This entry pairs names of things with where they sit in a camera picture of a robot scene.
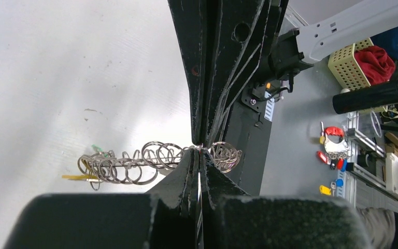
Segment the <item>metal disc keyring with rings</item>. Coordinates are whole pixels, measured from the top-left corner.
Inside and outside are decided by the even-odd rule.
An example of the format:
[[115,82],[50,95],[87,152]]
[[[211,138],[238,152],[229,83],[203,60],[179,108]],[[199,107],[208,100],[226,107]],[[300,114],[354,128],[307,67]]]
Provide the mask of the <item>metal disc keyring with rings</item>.
[[149,185],[159,176],[171,173],[188,149],[200,148],[195,145],[181,147],[175,143],[150,141],[132,154],[123,151],[116,155],[113,150],[103,150],[103,154],[94,152],[82,155],[78,160],[85,159],[99,178],[99,182],[87,182],[93,190],[98,191],[102,184]]

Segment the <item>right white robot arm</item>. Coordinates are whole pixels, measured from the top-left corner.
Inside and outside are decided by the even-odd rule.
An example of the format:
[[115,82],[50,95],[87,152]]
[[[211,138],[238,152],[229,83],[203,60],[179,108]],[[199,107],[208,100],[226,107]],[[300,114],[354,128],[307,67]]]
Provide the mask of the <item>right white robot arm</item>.
[[279,31],[287,1],[169,1],[190,96],[191,137],[210,146],[254,80],[293,77],[330,53],[398,26],[398,1],[361,1],[315,24]]

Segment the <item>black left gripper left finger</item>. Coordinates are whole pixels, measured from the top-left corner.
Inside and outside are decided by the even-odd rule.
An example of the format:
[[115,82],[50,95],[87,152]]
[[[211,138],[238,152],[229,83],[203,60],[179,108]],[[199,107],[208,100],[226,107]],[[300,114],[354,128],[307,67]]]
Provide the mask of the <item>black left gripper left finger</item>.
[[195,163],[196,150],[188,149],[177,167],[148,191],[152,206],[149,248],[195,248]]

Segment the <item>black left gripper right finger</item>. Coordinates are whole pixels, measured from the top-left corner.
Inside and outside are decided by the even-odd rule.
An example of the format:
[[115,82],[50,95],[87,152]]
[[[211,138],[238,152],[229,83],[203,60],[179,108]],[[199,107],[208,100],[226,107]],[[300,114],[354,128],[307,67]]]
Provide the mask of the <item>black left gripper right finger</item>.
[[248,194],[222,173],[210,153],[200,150],[198,186],[201,198],[200,248],[230,248],[231,242],[241,233],[241,197]]

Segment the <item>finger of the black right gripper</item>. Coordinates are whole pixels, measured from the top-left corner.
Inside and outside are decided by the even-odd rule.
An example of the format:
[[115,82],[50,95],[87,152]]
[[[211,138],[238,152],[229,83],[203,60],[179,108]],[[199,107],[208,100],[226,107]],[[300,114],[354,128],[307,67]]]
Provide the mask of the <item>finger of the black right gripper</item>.
[[219,133],[225,114],[269,54],[288,1],[207,1],[204,144]]
[[168,5],[189,89],[192,142],[211,145],[218,103],[212,79],[218,1],[168,1]]

